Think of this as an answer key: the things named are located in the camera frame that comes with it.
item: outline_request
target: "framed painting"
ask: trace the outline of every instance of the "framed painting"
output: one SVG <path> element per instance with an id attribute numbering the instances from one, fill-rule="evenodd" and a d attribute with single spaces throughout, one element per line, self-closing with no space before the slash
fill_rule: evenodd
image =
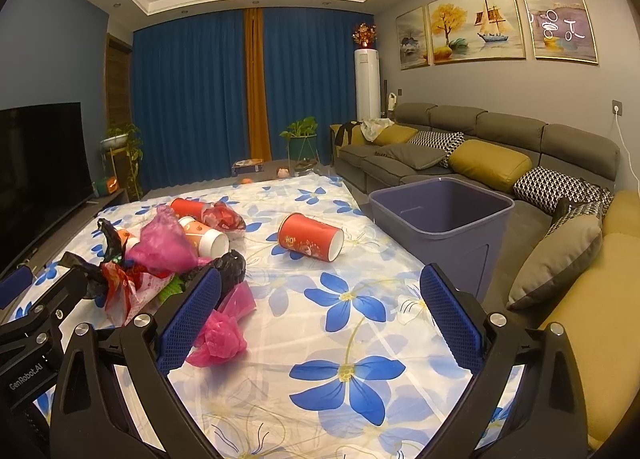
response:
<path id="1" fill-rule="evenodd" d="M 584 0 L 524 0 L 536 58 L 597 64 Z"/>
<path id="2" fill-rule="evenodd" d="M 429 65 L 424 8 L 420 7 L 396 19 L 400 68 L 411 69 Z"/>
<path id="3" fill-rule="evenodd" d="M 429 18 L 434 64 L 525 57 L 516 0 L 437 0 Z"/>

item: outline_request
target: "floral bedsheet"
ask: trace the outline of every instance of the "floral bedsheet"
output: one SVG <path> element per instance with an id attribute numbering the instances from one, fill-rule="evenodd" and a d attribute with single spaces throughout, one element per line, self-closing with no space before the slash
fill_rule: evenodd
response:
<path id="1" fill-rule="evenodd" d="M 232 243 L 246 258 L 257 302 L 241 322 L 247 352 L 210 369 L 185 363 L 169 374 L 218 451 L 242 459 L 415 458 L 470 379 L 420 298 L 422 264 L 358 210 L 340 178 L 312 175 L 181 197 L 223 200 L 247 224 L 244 239 Z M 170 199 L 112 207 L 100 216 L 138 234 L 155 207 Z M 278 227 L 294 211 L 344 230 L 344 248 L 334 262 L 278 245 Z M 92 222 L 66 249 L 98 263 L 105 244 Z M 65 271 L 49 264 L 14 317 Z M 110 326 L 101 307 L 83 300 L 61 326 L 64 346 L 84 321 Z M 140 435 L 161 447 L 128 373 L 117 369 Z M 496 438 L 521 374 L 514 367 L 481 444 Z M 46 415 L 51 396 L 37 400 Z"/>

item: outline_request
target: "black and white pillow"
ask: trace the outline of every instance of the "black and white pillow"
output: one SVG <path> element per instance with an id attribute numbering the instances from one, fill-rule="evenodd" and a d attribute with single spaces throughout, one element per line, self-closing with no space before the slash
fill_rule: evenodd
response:
<path id="1" fill-rule="evenodd" d="M 549 215 L 554 214 L 561 197 L 574 202 L 598 201 L 602 203 L 603 215 L 613 201 L 613 194 L 606 188 L 543 166 L 532 168 L 518 179 L 513 186 L 513 193 L 517 199 L 531 203 Z"/>
<path id="2" fill-rule="evenodd" d="M 449 168 L 449 156 L 465 141 L 463 132 L 431 132 L 418 131 L 408 141 L 409 144 L 431 147 L 444 150 L 446 156 L 438 163 L 444 168 Z"/>
<path id="3" fill-rule="evenodd" d="M 558 230 L 559 227 L 561 227 L 567 221 L 575 219 L 576 217 L 579 217 L 581 215 L 594 215 L 598 219 L 600 219 L 600 221 L 602 221 L 602 203 L 600 201 L 593 201 L 590 203 L 582 203 L 578 206 L 574 206 L 573 208 L 571 208 L 571 210 L 568 211 L 568 213 L 560 217 L 558 221 L 551 225 L 545 237 Z"/>

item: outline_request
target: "purple trash bin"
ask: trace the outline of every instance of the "purple trash bin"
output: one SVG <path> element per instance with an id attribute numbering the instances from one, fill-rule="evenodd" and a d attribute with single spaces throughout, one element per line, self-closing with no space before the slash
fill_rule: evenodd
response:
<path id="1" fill-rule="evenodd" d="M 374 222 L 423 264 L 482 301 L 494 274 L 511 198 L 454 178 L 369 195 Z"/>

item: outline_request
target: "blue gripper pad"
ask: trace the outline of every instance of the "blue gripper pad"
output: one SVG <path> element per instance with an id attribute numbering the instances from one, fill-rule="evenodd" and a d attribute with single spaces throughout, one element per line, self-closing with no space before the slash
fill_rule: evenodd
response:
<path id="1" fill-rule="evenodd" d="M 420 274 L 420 294 L 459 367 L 473 375 L 482 368 L 482 336 L 433 266 Z"/>
<path id="2" fill-rule="evenodd" d="M 190 297 L 169 322 L 160 337 L 156 367 L 166 376 L 179 369 L 191 351 L 196 336 L 220 299 L 220 274 L 212 269 L 193 288 Z"/>
<path id="3" fill-rule="evenodd" d="M 0 309 L 5 309 L 33 282 L 31 270 L 22 265 L 0 282 Z"/>

